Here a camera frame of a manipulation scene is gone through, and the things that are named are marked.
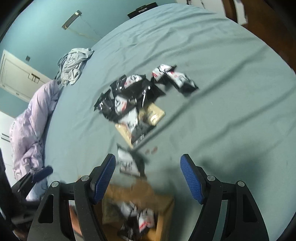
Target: silver screw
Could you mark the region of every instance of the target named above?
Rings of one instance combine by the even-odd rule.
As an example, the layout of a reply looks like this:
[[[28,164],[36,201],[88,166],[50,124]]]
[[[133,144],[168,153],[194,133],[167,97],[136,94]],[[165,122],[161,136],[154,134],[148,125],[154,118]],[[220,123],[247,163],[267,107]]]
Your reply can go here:
[[[53,188],[57,187],[58,185],[59,185],[59,182],[57,182],[57,181],[52,183]]]
[[[240,187],[244,187],[244,182],[242,182],[242,181],[238,181],[237,184],[238,184]]]
[[[89,176],[85,175],[81,178],[81,181],[86,182],[86,181],[88,181],[88,179],[89,179]]]
[[[208,175],[207,176],[207,179],[209,180],[209,181],[215,181],[215,177],[214,176],[212,176],[212,175]]]

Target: wooden floor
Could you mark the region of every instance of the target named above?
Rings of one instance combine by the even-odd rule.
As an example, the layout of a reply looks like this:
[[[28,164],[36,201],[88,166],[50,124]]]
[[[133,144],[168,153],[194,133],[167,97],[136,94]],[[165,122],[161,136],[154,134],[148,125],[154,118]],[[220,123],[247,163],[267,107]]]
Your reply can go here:
[[[241,0],[248,23],[244,26],[267,43],[296,71],[296,40],[276,12],[263,0]]]

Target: open cardboard box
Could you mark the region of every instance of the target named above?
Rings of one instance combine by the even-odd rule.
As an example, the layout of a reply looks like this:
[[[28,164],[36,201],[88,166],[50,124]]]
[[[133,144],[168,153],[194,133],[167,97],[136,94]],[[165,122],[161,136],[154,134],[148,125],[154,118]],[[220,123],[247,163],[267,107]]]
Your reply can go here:
[[[151,228],[141,241],[167,241],[170,222],[172,218],[174,199],[170,195],[155,194],[151,186],[145,182],[138,180],[135,185],[130,188],[124,188],[116,185],[109,185],[104,199],[113,201],[133,202],[139,209],[150,208],[158,215],[156,228]],[[94,212],[108,241],[123,241],[117,236],[117,231],[122,226],[122,222],[102,224],[102,204],[94,206]]]

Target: bed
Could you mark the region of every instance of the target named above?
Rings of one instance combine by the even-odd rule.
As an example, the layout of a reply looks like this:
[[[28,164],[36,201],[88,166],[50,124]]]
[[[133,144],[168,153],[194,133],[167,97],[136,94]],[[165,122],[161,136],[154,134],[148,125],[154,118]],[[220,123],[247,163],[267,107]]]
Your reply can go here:
[[[245,181],[276,240],[296,211],[296,77],[281,57],[233,21],[181,4],[136,16],[92,49],[80,79],[63,89],[48,121],[44,160],[54,169],[48,183],[75,182],[108,153],[117,157],[117,143],[128,147],[114,123],[93,108],[112,81],[123,74],[150,78],[160,64],[176,64],[199,90],[183,96],[165,89],[156,105],[166,116],[137,147],[147,181],[175,196],[170,240],[188,240],[202,207],[181,172],[184,153],[220,181]],[[118,167],[111,179],[133,181]],[[223,202],[214,240],[220,240],[225,212]]]

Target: teal wall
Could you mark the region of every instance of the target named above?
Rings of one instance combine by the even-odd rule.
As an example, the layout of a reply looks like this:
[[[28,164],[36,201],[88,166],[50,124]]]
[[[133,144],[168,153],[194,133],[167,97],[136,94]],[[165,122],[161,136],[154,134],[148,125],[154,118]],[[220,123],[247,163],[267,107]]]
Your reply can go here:
[[[34,0],[14,21],[0,43],[3,49],[25,62],[26,56],[31,59],[30,66],[53,79],[57,74],[57,61],[72,48],[92,47],[96,41],[79,36],[62,25],[77,10],[82,18],[96,33],[77,18],[70,28],[100,40],[114,28],[127,21],[128,13],[136,8],[153,2],[153,0]],[[158,5],[174,3],[174,0],[158,0]],[[20,114],[27,104],[13,95],[0,91],[0,110],[3,104],[9,105],[7,114]]]

